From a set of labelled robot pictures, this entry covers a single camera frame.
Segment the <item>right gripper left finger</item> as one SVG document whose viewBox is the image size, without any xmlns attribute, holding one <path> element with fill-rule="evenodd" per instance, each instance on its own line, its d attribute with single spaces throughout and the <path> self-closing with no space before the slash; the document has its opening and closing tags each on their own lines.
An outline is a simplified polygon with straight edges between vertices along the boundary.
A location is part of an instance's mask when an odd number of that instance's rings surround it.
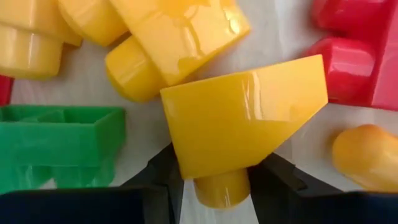
<svg viewBox="0 0 398 224">
<path fill-rule="evenodd" d="M 183 187 L 169 144 L 119 187 L 0 195 L 0 224 L 179 224 Z"/>
</svg>

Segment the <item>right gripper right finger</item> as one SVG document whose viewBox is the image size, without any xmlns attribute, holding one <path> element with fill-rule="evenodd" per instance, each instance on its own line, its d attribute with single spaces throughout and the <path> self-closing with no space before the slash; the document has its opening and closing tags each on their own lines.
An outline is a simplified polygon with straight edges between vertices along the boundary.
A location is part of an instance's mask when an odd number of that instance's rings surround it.
<svg viewBox="0 0 398 224">
<path fill-rule="evenodd" d="M 343 192 L 274 153 L 248 173 L 259 224 L 398 224 L 398 194 Z"/>
</svg>

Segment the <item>yellow sloped building block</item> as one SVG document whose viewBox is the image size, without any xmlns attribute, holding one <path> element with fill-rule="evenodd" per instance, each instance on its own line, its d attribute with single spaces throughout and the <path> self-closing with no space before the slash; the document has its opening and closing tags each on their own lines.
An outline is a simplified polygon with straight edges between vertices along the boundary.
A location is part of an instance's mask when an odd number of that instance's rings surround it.
<svg viewBox="0 0 398 224">
<path fill-rule="evenodd" d="M 160 92 L 183 179 L 198 200 L 229 208 L 250 193 L 255 166 L 328 102 L 321 55 L 165 88 Z"/>
</svg>

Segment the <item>green two-stud building block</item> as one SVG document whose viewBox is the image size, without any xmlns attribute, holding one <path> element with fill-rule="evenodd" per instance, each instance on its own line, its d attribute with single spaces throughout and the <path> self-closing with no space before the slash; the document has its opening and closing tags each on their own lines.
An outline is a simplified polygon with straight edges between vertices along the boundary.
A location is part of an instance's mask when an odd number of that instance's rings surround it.
<svg viewBox="0 0 398 224">
<path fill-rule="evenodd" d="M 120 107 L 0 107 L 0 194 L 37 189 L 108 186 L 126 140 Z"/>
</svg>

